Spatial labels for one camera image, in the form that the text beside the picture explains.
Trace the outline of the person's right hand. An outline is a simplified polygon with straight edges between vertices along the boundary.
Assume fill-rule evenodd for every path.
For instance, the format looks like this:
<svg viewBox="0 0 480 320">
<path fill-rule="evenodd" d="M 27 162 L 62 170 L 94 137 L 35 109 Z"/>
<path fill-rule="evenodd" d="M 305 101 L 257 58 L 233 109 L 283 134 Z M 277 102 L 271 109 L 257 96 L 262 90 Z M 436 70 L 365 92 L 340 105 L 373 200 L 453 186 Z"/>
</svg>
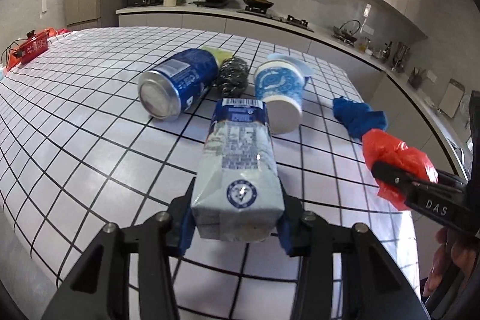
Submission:
<svg viewBox="0 0 480 320">
<path fill-rule="evenodd" d="M 457 266 L 465 279 L 469 280 L 478 260 L 479 246 L 461 236 L 450 241 L 446 227 L 436 233 L 435 239 L 439 247 L 433 255 L 432 267 L 422 292 L 423 297 L 429 297 L 438 288 L 450 264 Z"/>
</svg>

